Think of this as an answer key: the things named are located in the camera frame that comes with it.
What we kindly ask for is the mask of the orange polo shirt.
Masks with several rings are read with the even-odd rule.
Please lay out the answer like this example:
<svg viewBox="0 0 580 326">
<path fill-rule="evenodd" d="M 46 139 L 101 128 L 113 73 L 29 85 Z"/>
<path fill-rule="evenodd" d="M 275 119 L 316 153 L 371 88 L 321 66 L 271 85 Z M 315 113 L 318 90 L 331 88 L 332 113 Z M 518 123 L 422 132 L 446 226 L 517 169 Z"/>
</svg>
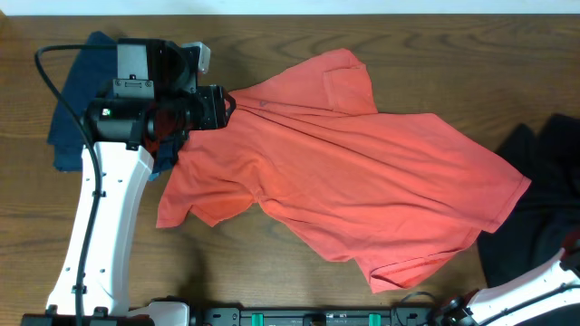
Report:
<svg viewBox="0 0 580 326">
<path fill-rule="evenodd" d="M 411 288 L 506 221 L 530 180 L 432 113 L 377 110 L 365 65 L 323 53 L 233 92 L 223 129 L 193 131 L 157 225 L 216 225 L 259 205 L 373 292 Z"/>
</svg>

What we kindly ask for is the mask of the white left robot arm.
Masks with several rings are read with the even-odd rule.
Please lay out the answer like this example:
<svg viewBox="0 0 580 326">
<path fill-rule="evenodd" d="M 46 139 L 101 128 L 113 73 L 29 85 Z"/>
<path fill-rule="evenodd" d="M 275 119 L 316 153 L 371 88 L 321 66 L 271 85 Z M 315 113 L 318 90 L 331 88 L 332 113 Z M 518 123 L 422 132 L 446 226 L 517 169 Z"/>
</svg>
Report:
<svg viewBox="0 0 580 326">
<path fill-rule="evenodd" d="M 114 45 L 117 75 L 85 112 L 80 131 L 82 188 L 63 269 L 45 311 L 23 326 L 189 325 L 189 306 L 162 299 L 131 307 L 128 276 L 137 213 L 160 144 L 192 130 L 222 129 L 235 100 L 217 85 L 201 86 L 209 48 L 160 39 Z"/>
</svg>

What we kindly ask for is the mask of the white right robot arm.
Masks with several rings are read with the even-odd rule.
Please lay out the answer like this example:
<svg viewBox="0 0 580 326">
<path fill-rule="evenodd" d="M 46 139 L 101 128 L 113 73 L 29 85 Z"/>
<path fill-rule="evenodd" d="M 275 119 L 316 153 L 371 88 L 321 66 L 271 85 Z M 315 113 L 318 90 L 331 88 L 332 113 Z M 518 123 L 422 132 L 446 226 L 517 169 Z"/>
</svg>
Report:
<svg viewBox="0 0 580 326">
<path fill-rule="evenodd" d="M 547 262 L 500 286 L 458 298 L 436 314 L 436 325 L 517 325 L 579 303 L 579 250 L 561 248 Z"/>
</svg>

